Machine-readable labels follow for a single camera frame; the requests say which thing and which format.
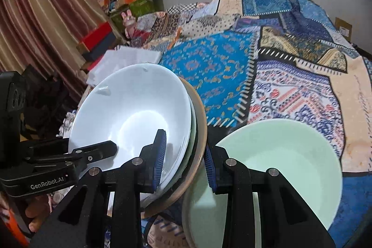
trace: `blue patterned fabric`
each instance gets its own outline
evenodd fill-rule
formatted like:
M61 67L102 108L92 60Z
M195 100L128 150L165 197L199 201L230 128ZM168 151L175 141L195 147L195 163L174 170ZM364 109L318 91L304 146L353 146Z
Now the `blue patterned fabric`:
M239 93L247 77L247 61L254 33L231 31L181 43L160 63L186 79L200 95L210 121L232 121Z
M236 23L232 27L232 30L236 31L241 28L246 28L250 26L271 26L274 28L279 28L281 27L281 24L278 18L254 19L254 18L242 17L242 18L237 19Z
M244 15L288 12L292 9L289 0L242 0Z
M231 30L234 31L234 32L237 32L237 33L241 33L241 34L248 34L248 33L259 32L260 29L261 29L260 26L243 26L243 27L240 27L240 28L232 28Z
M328 230L337 248L347 243L372 207L372 175L343 177L342 183L339 210Z
M370 61L366 57L363 57L363 61L364 61L364 64L366 65L368 75L369 75L369 79L370 79L371 84L372 84L372 61Z
M329 42L329 41L325 41L325 40L321 40L320 42L326 44L327 46L330 46L332 48L335 48L341 52L343 52L344 54L348 55L349 57L355 59L357 57L360 56L360 54L355 50L355 49L349 49L341 44L337 44L337 43L333 43L333 42Z
M304 17L314 19L332 30L336 30L329 20L326 12L310 0L298 0L301 13Z
M282 23L286 31L303 39L323 39L333 41L327 29L320 23L305 18L300 12L298 0L291 0L293 9L287 13L281 13Z

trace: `white bowl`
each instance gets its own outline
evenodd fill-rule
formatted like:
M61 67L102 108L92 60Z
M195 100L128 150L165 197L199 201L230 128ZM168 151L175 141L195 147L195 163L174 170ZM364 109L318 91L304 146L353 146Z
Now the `white bowl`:
M178 179L182 176L183 171L185 170L195 143L195 138L196 138L196 114L195 114L195 109L194 105L192 104L192 100L190 99L190 107L191 107L191 132L190 132L190 138L189 138L189 143L186 148L185 155L182 159L182 162L180 166L178 167L175 175L173 176L172 180L164 186L164 184L160 184L156 192L153 194L150 194L145 200L141 201L141 207L147 207L150 203L158 199L160 196L162 196L165 192L167 192L177 181Z
M190 128L190 101L181 80L163 66L141 63L115 72L89 94L76 115L68 151L111 140L118 145L117 154L88 164L81 176L95 166L114 169L139 156L157 130L164 129L167 148L160 182L165 186L183 159Z

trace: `red box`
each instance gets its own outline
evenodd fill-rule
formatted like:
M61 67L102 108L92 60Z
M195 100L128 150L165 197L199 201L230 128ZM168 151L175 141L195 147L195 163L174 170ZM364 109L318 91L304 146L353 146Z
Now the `red box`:
M86 48L91 51L93 48L102 40L104 39L110 32L112 32L112 28L109 24L109 22L105 22L104 24L101 24L90 32L88 35L86 35L82 40L81 43L83 43Z

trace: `bowl rim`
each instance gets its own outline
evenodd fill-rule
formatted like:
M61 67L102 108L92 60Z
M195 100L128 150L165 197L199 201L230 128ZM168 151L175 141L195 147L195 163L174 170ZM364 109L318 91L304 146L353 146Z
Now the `bowl rim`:
M161 65L158 65L158 64L155 64L155 63L149 63L149 62L147 62L147 63L138 63L138 64L135 64L135 65L126 66L126 67L124 67L124 68L122 68L120 70L117 70L116 72L112 73L108 77L106 77L96 87L93 88L93 90L88 94L88 96L85 98L84 102L80 106L79 110L77 111L76 117L75 117L74 122L73 122L72 127L71 127L70 138L73 138L74 137L74 133L75 133L74 132L74 126L76 125L76 122L80 120L81 111L84 111L85 107L87 107L87 104L88 104L87 103L87 100L90 100L92 98L92 96L94 95L94 93L96 93L97 91L105 88L105 82L108 81L109 79L115 78L115 77L117 77L118 75L122 74L123 72L125 72L127 70L138 69L138 68L159 69L159 70L163 70L164 72L166 72L166 74L168 74L170 78L174 79L175 83L178 83L179 84L179 87L180 87L181 92L182 92L182 96L184 98L184 102L185 102L185 104L187 104L187 108L190 111L190 114L187 115L187 117L186 117L188 119L187 122L186 122L186 124L187 124L187 133L185 133L186 136L184 138L183 144L180 147L180 151L179 151L179 154L178 154L175 162L173 163L173 165L171 166L168 174L164 177L164 179L162 181L162 182L165 182L167 180L169 182L172 179L172 177L174 176L174 174L176 173L176 171L177 171L177 169L175 169L175 167L177 166L177 168L178 168L178 166L181 164L181 161L183 159L183 156L184 156L184 154L186 152L187 143L188 143L189 137L190 137L191 108L189 106L189 104L190 104L189 95L188 95L187 90L185 89L185 86L183 85L182 81L180 80L180 78L175 73L173 73L170 69L168 69L168 68L166 68L164 66L161 66ZM72 149L76 148L75 146L72 145L72 142L73 142L73 140L69 140L69 143L68 143L68 150L69 150L69 152L71 152Z
M253 124L259 124L259 123L273 123L273 122L276 122L276 123L286 122L286 123L289 123L289 124L301 125L301 127L302 126L308 127L308 128L310 128L309 129L310 132L312 132L314 135L316 135L319 138L322 138L323 140L326 141L326 139L324 138L323 135L321 135L317 130L313 129L311 126L305 124L304 122L295 121L295 120L292 120L292 119L276 118L276 119L260 120L260 121L257 121L257 122L251 123L251 124L244 125L241 128L235 130L234 132L232 132L232 133L228 134L227 136L225 136L224 138L222 138L220 140L220 142L217 143L217 145L223 146L224 145L223 141L228 136L233 136L232 134L235 133L235 132L244 131L248 126L251 126ZM328 143L328 145L329 145L329 150L333 151L333 149L332 149L332 147L330 146L329 143ZM330 156L330 157L333 159L332 161L334 162L334 164L337 163L337 166L339 168L338 172L339 172L339 177L340 177L340 183L339 183L339 186L340 186L339 189L340 190L339 190L339 197L338 197L338 205L335 209L335 212L333 213L333 219L332 219L331 223L329 224L330 226L332 225L332 222L334 221L334 218L335 218L335 216L337 214L337 211L338 211L338 208L340 206L341 196L342 196L342 188L343 188L342 168L341 168L341 165L340 165L340 161L339 161L336 153L334 153L334 151L333 151L333 155L334 156ZM200 165L199 169L205 169L204 163L202 165ZM183 202L182 202L182 227L183 227L183 231L184 231L185 236L186 236L187 243L189 244L190 248L197 248L197 245L195 244L192 233L191 233L191 229L189 227L189 223L190 223L190 218L189 218L190 202L191 202L191 197L192 197L192 194L193 194L192 189L193 189L194 184L195 183L193 182L190 185L190 187L187 189L187 191L185 193L185 196L184 196L184 199L183 199Z
M168 208L175 201L177 201L181 197L181 195L184 194L187 188L189 188L189 186L191 185L192 181L194 180L194 177L196 176L200 163L202 162L203 159L204 150L207 142L207 118L205 114L204 105L194 87L192 87L192 85L189 84L183 78L181 77L179 78L181 79L183 85L185 86L186 91L190 96L195 109L198 139L195 155L194 158L192 159L190 169L187 172L187 175L182 180L182 182L180 184L176 183L167 191L167 192L172 191L171 195L168 196L167 192L165 192L163 196L159 197L157 200L148 205L141 213L142 219L151 217L153 215L158 214L159 212L162 212L164 209Z

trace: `stack of plates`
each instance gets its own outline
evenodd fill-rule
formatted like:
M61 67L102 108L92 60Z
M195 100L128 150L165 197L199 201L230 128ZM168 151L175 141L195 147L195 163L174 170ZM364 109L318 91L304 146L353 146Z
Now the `stack of plates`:
M159 65L123 68L102 81L83 102L75 118L69 152L111 140L117 154L88 164L103 171L120 167L152 144L158 129L167 134L160 185L141 194L144 217L164 210L187 189L201 163L206 144L206 117L200 97L183 79Z

